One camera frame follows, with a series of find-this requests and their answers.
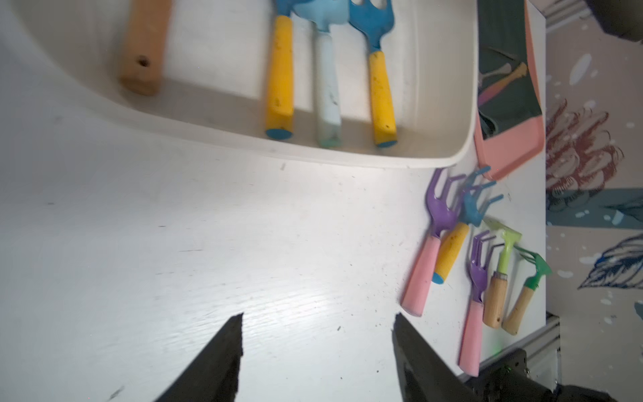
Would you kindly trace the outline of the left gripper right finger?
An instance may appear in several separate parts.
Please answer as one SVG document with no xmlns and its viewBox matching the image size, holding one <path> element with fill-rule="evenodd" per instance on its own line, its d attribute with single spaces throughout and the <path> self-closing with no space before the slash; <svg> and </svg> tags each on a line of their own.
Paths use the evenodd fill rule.
<svg viewBox="0 0 643 402">
<path fill-rule="evenodd" d="M 403 401 L 477 401 L 402 313 L 392 341 Z"/>
</svg>

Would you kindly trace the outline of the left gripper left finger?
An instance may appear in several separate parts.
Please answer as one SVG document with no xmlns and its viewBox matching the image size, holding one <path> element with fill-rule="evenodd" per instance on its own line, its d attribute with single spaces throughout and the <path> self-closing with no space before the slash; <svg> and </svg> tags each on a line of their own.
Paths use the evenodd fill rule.
<svg viewBox="0 0 643 402">
<path fill-rule="evenodd" d="M 242 314 L 232 316 L 157 402 L 235 400 L 243 356 L 242 324 Z"/>
</svg>

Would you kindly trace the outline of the purple rake pink handle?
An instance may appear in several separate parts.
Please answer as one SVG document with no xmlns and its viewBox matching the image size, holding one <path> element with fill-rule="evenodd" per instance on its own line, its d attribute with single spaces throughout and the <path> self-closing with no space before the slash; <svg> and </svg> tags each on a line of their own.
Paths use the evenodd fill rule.
<svg viewBox="0 0 643 402">
<path fill-rule="evenodd" d="M 486 262 L 482 261 L 483 246 L 496 238 L 490 231 L 486 230 L 473 238 L 472 251 L 469 259 L 469 276 L 472 281 L 472 294 L 467 319 L 464 327 L 463 338 L 460 347 L 459 367 L 466 375 L 477 377 L 479 375 L 481 350 L 482 350 L 482 326 L 484 306 L 482 294 L 488 286 L 488 267 L 492 254 L 503 243 L 491 245 L 487 251 Z"/>
<path fill-rule="evenodd" d="M 431 224 L 425 236 L 425 243 L 421 247 L 410 273 L 410 278 L 407 281 L 400 303 L 403 310 L 414 317 L 421 317 L 425 309 L 441 246 L 441 233 L 444 230 L 452 230 L 460 214 L 461 195 L 455 196 L 455 204 L 452 208 L 449 207 L 447 201 L 454 182 L 466 179 L 467 175 L 449 176 L 445 181 L 440 196 L 438 196 L 436 187 L 444 170 L 443 167 L 435 169 L 426 191 L 425 205 L 430 215 Z"/>
</svg>

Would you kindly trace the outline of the teal rake yellow handle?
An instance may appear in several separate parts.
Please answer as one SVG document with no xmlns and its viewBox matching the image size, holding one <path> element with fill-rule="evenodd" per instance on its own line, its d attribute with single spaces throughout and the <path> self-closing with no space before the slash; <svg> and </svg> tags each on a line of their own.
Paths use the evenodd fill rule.
<svg viewBox="0 0 643 402">
<path fill-rule="evenodd" d="M 464 240 L 469 234 L 470 226 L 479 227 L 484 219 L 489 207 L 503 199 L 500 194 L 492 199 L 486 201 L 479 209 L 477 206 L 478 199 L 482 195 L 484 189 L 489 189 L 497 184 L 496 181 L 491 181 L 486 184 L 475 185 L 478 176 L 482 176 L 491 170 L 490 166 L 485 166 L 478 169 L 467 177 L 463 184 L 462 191 L 460 191 L 460 215 L 457 224 L 447 234 L 445 239 L 441 242 L 440 250 L 437 256 L 435 272 L 433 275 L 433 283 L 442 285 L 445 283 L 450 271 L 460 254 L 460 250 L 464 244 Z"/>
</svg>

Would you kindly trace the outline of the green rake wooden handle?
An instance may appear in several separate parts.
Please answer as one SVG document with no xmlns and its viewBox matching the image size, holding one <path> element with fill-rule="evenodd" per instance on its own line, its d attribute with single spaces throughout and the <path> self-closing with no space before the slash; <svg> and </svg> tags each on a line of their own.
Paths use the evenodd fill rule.
<svg viewBox="0 0 643 402">
<path fill-rule="evenodd" d="M 162 85 L 171 0 L 131 1 L 118 79 L 139 95 L 157 95 Z"/>
</svg>

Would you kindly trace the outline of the blue claw rake yellow handle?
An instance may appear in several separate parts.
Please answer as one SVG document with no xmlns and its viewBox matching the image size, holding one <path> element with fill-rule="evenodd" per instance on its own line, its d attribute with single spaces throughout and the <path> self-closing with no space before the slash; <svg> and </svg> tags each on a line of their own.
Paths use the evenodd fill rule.
<svg viewBox="0 0 643 402">
<path fill-rule="evenodd" d="M 378 148 L 392 147 L 398 142 L 393 97 L 388 81 L 385 54 L 381 38 L 395 26 L 395 13 L 390 1 L 384 8 L 371 1 L 349 2 L 349 23 L 361 32 L 368 42 L 368 69 L 373 140 Z"/>
</svg>

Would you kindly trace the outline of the light blue rake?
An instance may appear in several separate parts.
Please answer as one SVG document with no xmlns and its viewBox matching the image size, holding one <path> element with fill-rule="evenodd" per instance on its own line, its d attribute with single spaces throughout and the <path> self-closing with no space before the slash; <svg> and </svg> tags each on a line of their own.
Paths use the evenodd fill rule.
<svg viewBox="0 0 643 402">
<path fill-rule="evenodd" d="M 348 1 L 310 1 L 298 3 L 293 10 L 298 17 L 314 23 L 316 29 L 314 35 L 316 139 L 321 147 L 340 147 L 342 118 L 330 28 L 332 25 L 344 25 L 348 22 Z"/>
</svg>

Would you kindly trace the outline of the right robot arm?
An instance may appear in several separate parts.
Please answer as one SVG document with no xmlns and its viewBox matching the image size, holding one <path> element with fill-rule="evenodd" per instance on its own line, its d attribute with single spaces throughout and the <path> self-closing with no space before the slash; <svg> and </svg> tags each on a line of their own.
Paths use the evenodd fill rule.
<svg viewBox="0 0 643 402">
<path fill-rule="evenodd" d="M 476 401 L 615 401 L 607 393 L 575 385 L 556 385 L 554 390 L 550 390 L 529 378 L 528 374 L 527 354 L 519 348 L 485 367 L 465 385 L 476 396 Z"/>
</svg>

